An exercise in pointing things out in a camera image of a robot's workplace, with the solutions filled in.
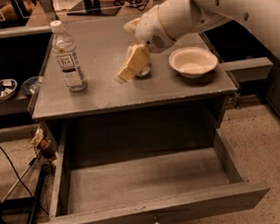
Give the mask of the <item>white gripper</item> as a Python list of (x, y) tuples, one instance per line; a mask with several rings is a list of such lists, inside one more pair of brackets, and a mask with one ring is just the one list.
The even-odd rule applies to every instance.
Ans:
[(161, 24), (159, 9), (156, 5), (140, 18), (135, 18), (124, 25), (124, 30), (141, 43), (132, 43), (126, 50), (125, 61), (114, 76), (117, 83), (127, 83), (135, 77), (145, 77), (150, 74), (150, 51), (158, 53), (173, 46), (175, 41), (165, 32)]

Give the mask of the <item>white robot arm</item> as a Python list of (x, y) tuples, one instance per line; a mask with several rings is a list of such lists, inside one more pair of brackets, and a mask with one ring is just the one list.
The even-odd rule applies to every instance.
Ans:
[(247, 29), (280, 61), (280, 0), (166, 0), (124, 25), (137, 42), (127, 49), (116, 81), (126, 83), (189, 33), (205, 32), (230, 20)]

